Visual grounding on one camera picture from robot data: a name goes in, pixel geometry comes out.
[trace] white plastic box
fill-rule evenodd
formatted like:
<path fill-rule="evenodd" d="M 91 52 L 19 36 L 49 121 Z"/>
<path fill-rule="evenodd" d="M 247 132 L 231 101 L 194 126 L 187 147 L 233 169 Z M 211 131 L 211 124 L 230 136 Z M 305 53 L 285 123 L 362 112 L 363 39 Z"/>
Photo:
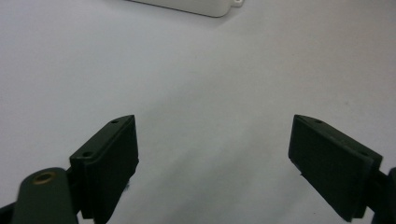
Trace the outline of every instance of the white plastic box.
<path fill-rule="evenodd" d="M 159 7 L 169 7 L 210 17 L 221 17 L 231 7 L 241 7 L 244 0 L 132 0 Z"/>

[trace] white device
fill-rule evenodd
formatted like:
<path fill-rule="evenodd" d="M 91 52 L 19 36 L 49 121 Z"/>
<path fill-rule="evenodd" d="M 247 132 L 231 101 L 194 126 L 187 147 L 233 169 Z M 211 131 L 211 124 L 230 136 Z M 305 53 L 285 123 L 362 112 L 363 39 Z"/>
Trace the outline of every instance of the white device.
<path fill-rule="evenodd" d="M 231 7 L 241 7 L 244 0 L 132 0 L 159 7 L 169 7 L 210 17 L 221 17 Z"/>

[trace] gray surface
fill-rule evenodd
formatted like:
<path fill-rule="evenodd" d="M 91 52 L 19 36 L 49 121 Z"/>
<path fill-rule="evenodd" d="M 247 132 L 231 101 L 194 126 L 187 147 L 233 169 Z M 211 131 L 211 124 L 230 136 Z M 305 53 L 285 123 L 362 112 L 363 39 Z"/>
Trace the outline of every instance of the gray surface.
<path fill-rule="evenodd" d="M 343 223 L 287 157 L 292 116 L 376 150 L 384 172 L 396 165 L 395 12 L 247 0 L 212 19 L 121 0 L 1 1 L 0 206 L 135 114 L 141 163 L 110 223 Z"/>

